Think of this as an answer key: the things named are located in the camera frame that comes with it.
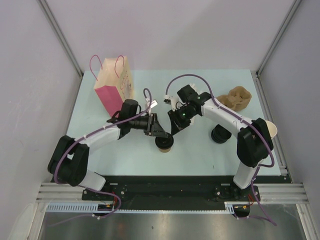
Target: light blue table surface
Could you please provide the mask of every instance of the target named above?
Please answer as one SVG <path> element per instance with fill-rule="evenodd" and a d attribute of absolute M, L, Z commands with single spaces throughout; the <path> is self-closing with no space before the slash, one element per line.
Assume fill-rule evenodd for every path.
<path fill-rule="evenodd" d="M 215 96 L 227 94 L 236 86 L 245 87 L 252 99 L 241 114 L 251 118 L 264 118 L 256 88 L 249 70 L 135 70 L 132 71 L 134 98 L 142 105 L 146 103 L 143 88 L 149 88 L 158 105 L 152 109 L 158 113 L 162 127 L 171 131 L 167 112 L 170 106 L 163 102 L 165 90 L 170 80 L 182 74 L 197 74 L 205 78 Z M 176 80 L 169 89 L 176 95 L 183 86 L 195 83 L 198 91 L 208 91 L 206 85 L 195 77 Z M 67 134 L 80 137 L 105 124 L 110 118 L 94 91 L 95 78 L 90 71 L 84 73 L 76 99 Z M 124 138 L 111 142 L 92 153 L 88 168 L 101 175 L 136 176 L 221 176 L 234 175 L 240 160 L 237 157 L 237 140 L 232 137 L 224 144 L 217 144 L 210 138 L 216 123 L 197 116 L 195 124 L 174 136 L 170 152 L 161 153 L 155 145 L 154 137 L 145 136 L 142 130 L 132 129 Z M 264 160 L 270 163 L 270 157 Z M 280 175 L 278 162 L 273 168 L 262 167 L 259 175 Z"/>

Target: paper cup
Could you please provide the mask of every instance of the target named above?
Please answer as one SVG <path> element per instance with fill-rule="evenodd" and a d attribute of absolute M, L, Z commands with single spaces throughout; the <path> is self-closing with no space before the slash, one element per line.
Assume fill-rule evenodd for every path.
<path fill-rule="evenodd" d="M 266 123 L 266 126 L 268 127 L 268 130 L 269 130 L 269 133 L 270 133 L 270 137 L 271 137 L 271 139 L 273 139 L 278 134 L 278 128 L 271 121 L 265 120 L 265 123 Z"/>

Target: metal floor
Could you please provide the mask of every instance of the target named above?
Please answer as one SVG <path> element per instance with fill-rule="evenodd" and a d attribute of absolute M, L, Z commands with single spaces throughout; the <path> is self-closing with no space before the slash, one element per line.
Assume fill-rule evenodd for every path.
<path fill-rule="evenodd" d="M 45 214 L 40 240 L 305 240 L 297 208 L 267 205 L 267 213 L 278 226 L 230 214 L 119 213 L 106 219 L 80 217 L 49 227 L 75 213 Z M 257 205 L 251 215 L 261 215 Z"/>

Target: paper bag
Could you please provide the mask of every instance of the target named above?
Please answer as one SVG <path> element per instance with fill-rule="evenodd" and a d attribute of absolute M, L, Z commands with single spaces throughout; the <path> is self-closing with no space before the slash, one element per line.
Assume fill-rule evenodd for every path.
<path fill-rule="evenodd" d="M 94 90 L 111 117 L 121 110 L 122 103 L 134 97 L 128 58 L 122 55 L 118 58 L 105 58 Z"/>

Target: gray wall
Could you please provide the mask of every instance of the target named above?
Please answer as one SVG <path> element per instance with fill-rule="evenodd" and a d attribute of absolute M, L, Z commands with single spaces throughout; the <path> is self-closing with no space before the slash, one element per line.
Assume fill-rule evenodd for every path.
<path fill-rule="evenodd" d="M 37 1 L 0 2 L 0 239 L 34 203 L 80 80 Z"/>
<path fill-rule="evenodd" d="M 320 223 L 320 1 L 303 1 L 261 82 L 289 170 Z"/>
<path fill-rule="evenodd" d="M 256 70 L 293 0 L 47 2 L 83 70 L 93 54 L 137 70 Z"/>

